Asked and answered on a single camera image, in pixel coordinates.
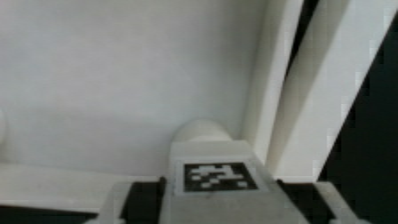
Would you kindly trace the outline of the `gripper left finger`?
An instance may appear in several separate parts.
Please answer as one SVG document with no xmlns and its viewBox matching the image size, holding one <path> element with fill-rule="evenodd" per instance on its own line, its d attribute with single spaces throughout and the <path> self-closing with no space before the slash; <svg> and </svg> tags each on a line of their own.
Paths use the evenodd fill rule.
<svg viewBox="0 0 398 224">
<path fill-rule="evenodd" d="M 167 179 L 117 183 L 87 224 L 158 224 Z"/>
</svg>

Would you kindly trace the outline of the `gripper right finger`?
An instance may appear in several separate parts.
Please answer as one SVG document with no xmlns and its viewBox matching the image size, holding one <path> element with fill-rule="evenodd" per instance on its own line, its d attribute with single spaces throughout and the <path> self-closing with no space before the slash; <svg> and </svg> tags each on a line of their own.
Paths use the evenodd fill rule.
<svg viewBox="0 0 398 224">
<path fill-rule="evenodd" d="M 309 224 L 368 224 L 329 182 L 277 184 Z"/>
</svg>

